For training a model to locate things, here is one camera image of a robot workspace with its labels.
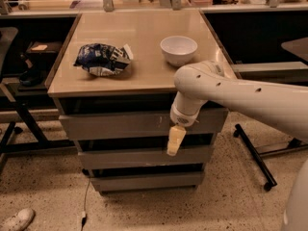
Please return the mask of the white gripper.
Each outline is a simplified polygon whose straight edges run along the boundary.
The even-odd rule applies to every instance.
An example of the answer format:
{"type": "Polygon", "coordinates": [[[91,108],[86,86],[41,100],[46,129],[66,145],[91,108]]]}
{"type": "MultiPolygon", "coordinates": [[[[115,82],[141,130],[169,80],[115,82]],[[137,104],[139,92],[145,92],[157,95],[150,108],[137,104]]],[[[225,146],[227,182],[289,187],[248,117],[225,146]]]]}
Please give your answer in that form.
{"type": "Polygon", "coordinates": [[[168,142],[167,142],[167,154],[169,156],[175,156],[180,148],[183,139],[186,136],[186,129],[184,127],[192,126],[199,112],[193,115],[185,115],[177,110],[172,105],[170,109],[170,119],[175,124],[169,129],[168,142]]]}

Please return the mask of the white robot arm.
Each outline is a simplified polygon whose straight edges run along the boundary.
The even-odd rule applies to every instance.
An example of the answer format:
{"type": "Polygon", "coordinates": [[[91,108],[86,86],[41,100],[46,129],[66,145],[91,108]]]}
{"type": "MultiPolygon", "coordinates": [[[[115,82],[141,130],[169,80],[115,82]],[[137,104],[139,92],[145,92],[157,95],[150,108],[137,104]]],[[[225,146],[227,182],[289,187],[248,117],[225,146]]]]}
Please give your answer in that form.
{"type": "MultiPolygon", "coordinates": [[[[177,94],[170,119],[182,133],[201,107],[213,101],[308,142],[308,88],[232,79],[213,61],[186,64],[175,72],[177,94]]],[[[308,231],[308,161],[301,167],[283,214],[281,231],[308,231]]]]}

